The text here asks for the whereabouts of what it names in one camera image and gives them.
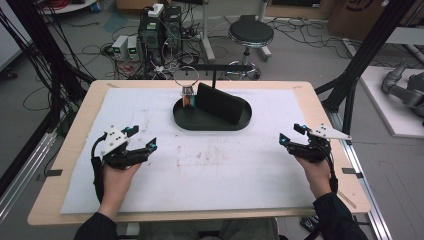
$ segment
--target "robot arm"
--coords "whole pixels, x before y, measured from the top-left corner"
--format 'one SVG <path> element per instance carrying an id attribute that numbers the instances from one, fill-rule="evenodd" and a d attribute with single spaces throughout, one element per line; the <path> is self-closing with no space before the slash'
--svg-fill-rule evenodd
<path id="1" fill-rule="evenodd" d="M 419 84 L 414 84 L 414 87 L 409 87 L 408 83 L 408 88 L 406 89 L 396 85 L 402 78 L 402 73 L 407 67 L 408 64 L 404 62 L 399 64 L 393 71 L 389 72 L 383 80 L 381 90 L 386 94 L 399 98 L 406 106 L 417 108 L 420 107 L 424 101 L 423 93 L 415 86 Z M 420 75 L 421 74 L 411 76 L 409 81 L 414 83 L 418 82 L 421 83 L 421 85 L 424 85 L 424 79 L 422 77 L 420 78 Z"/>

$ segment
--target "black stool seat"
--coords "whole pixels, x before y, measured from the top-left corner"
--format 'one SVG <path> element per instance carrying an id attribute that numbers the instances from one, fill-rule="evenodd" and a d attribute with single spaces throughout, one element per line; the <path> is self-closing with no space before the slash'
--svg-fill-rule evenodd
<path id="1" fill-rule="evenodd" d="M 228 36 L 240 45 L 260 48 L 272 42 L 274 31 L 263 22 L 244 19 L 231 24 Z"/>

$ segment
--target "power supply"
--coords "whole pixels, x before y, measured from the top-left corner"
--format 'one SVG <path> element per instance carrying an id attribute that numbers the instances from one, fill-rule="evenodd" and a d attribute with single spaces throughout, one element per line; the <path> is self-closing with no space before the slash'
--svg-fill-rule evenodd
<path id="1" fill-rule="evenodd" d="M 118 61 L 125 61 L 128 57 L 128 36 L 119 36 L 112 45 L 113 54 Z"/>
<path id="2" fill-rule="evenodd" d="M 137 36 L 129 36 L 128 37 L 128 54 L 130 57 L 130 61 L 140 61 L 141 59 L 141 47 L 138 42 Z"/>

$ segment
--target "cardboard box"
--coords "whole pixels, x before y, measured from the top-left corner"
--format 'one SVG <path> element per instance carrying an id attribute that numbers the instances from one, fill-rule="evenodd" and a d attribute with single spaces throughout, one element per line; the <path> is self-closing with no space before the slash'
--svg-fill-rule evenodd
<path id="1" fill-rule="evenodd" d="M 164 1 L 159 0 L 116 0 L 116 6 L 118 9 L 135 9 L 141 10 L 145 7 L 151 7 L 155 3 L 163 3 Z"/>
<path id="2" fill-rule="evenodd" d="M 328 19 L 329 13 L 323 13 L 319 8 L 274 5 L 272 2 L 267 5 L 265 16 L 281 18 L 304 18 L 314 20 Z"/>
<path id="3" fill-rule="evenodd" d="M 338 0 L 328 21 L 331 35 L 364 40 L 385 9 L 383 0 Z"/>

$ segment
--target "metal pole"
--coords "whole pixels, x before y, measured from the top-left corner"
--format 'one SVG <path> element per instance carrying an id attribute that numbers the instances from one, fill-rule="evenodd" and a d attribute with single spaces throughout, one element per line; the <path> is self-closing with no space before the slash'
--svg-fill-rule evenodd
<path id="1" fill-rule="evenodd" d="M 363 41 L 363 44 L 359 48 L 357 54 L 350 61 L 346 70 L 338 78 L 337 82 L 334 82 L 336 80 L 333 80 L 333 83 L 330 82 L 330 84 L 323 85 L 315 90 L 317 93 L 321 93 L 329 90 L 330 87 L 333 87 L 333 91 L 330 93 L 329 97 L 322 102 L 324 108 L 327 108 L 330 111 L 337 111 L 343 100 L 349 94 L 354 93 L 354 91 L 352 92 L 352 89 L 356 87 L 362 73 L 366 70 L 375 55 L 377 55 L 381 47 L 386 43 L 387 39 L 396 29 L 414 2 L 415 0 L 390 1 L 380 18 L 375 23 L 371 32 Z M 352 95 L 350 98 L 351 101 L 347 101 L 345 105 L 345 110 L 348 111 L 346 116 L 349 117 L 343 119 L 343 125 L 346 125 L 346 127 L 344 127 L 345 131 L 343 132 L 346 134 L 350 131 L 354 96 Z"/>

